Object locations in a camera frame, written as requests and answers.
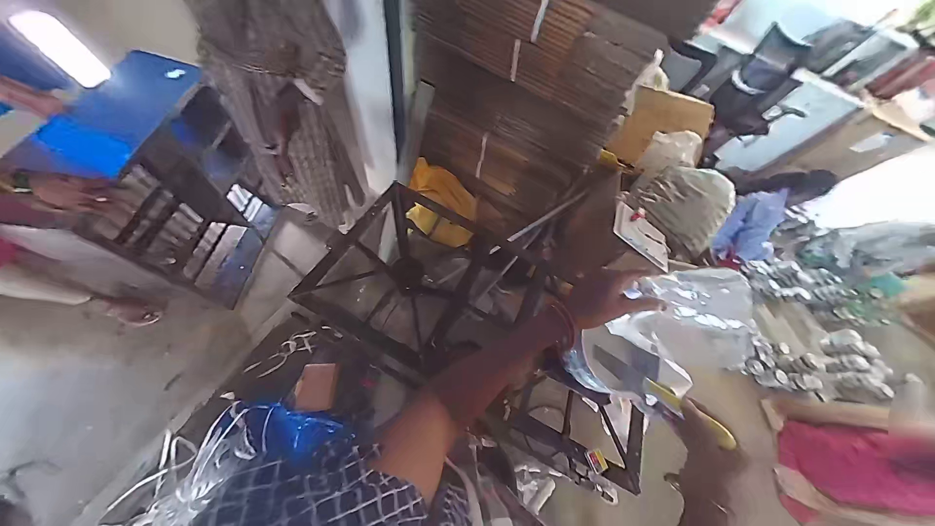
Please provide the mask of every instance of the cardboard box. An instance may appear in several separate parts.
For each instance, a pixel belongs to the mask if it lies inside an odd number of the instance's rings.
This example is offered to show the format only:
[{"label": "cardboard box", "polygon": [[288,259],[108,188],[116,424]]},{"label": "cardboard box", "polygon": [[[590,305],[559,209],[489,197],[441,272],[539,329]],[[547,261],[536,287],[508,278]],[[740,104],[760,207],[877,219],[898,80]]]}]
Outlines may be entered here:
[{"label": "cardboard box", "polygon": [[620,162],[635,165],[649,146],[655,132],[693,131],[702,139],[708,137],[714,120],[714,106],[692,96],[637,88],[633,114],[613,133],[607,150]]},{"label": "cardboard box", "polygon": [[295,410],[310,413],[331,409],[337,388],[337,363],[306,365],[295,384]]}]

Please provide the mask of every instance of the white tape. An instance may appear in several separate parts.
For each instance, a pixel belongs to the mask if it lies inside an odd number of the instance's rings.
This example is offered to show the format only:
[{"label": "white tape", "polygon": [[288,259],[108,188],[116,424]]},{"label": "white tape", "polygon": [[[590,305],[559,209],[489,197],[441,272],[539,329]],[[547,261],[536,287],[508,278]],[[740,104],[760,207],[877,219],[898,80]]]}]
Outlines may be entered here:
[{"label": "white tape", "polygon": [[513,64],[510,67],[510,82],[516,82],[516,67],[520,64],[520,39],[513,40]]},{"label": "white tape", "polygon": [[483,164],[483,157],[487,153],[488,137],[490,137],[490,132],[485,132],[481,138],[481,156],[477,159],[477,167],[474,168],[474,177],[477,179],[481,178],[481,165]]},{"label": "white tape", "polygon": [[532,22],[532,33],[529,34],[529,41],[536,43],[539,38],[539,29],[542,28],[542,21],[545,20],[545,9],[549,6],[549,0],[542,0],[539,4],[539,12],[536,13],[536,19]]}]

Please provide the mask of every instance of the plaid shirt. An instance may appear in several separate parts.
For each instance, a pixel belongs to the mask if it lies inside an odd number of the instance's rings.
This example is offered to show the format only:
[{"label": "plaid shirt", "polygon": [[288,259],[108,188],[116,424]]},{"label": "plaid shirt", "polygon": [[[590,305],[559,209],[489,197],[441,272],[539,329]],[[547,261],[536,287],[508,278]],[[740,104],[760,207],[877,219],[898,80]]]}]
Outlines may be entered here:
[{"label": "plaid shirt", "polygon": [[250,462],[227,480],[193,526],[468,526],[465,490],[443,483],[428,506],[409,482],[367,467],[376,446],[351,440],[323,445],[308,464]]}]

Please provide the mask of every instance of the bangle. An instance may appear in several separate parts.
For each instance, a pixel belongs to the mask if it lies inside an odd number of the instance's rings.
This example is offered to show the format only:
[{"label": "bangle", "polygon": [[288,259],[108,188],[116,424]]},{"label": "bangle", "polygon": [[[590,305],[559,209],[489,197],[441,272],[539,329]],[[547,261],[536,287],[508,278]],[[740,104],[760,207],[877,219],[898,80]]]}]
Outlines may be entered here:
[{"label": "bangle", "polygon": [[565,325],[565,337],[560,339],[558,343],[562,346],[562,350],[568,350],[574,346],[575,341],[578,338],[578,330],[575,327],[575,318],[568,311],[568,307],[562,303],[552,303],[551,306],[558,313],[558,317],[562,319],[562,322],[564,322]]}]

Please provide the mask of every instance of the hand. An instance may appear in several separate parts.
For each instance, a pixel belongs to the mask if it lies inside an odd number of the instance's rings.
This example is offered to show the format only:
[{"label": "hand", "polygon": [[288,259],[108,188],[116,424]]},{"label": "hand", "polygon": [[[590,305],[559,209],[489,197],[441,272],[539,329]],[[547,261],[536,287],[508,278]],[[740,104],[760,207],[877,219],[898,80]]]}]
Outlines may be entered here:
[{"label": "hand", "polygon": [[46,204],[70,212],[89,212],[106,208],[112,202],[109,182],[83,179],[58,173],[31,173],[33,195]]},{"label": "hand", "polygon": [[726,504],[727,483],[743,468],[746,456],[738,447],[732,451],[717,444],[717,436],[702,414],[706,413],[723,423],[711,411],[698,408],[687,398],[682,400],[684,418],[667,415],[667,420],[682,438],[688,450],[685,466],[679,472],[682,495]]},{"label": "hand", "polygon": [[624,291],[647,275],[642,270],[606,270],[591,272],[571,289],[565,301],[578,329],[593,329],[628,313],[661,311],[665,302],[655,298],[631,300]]}]

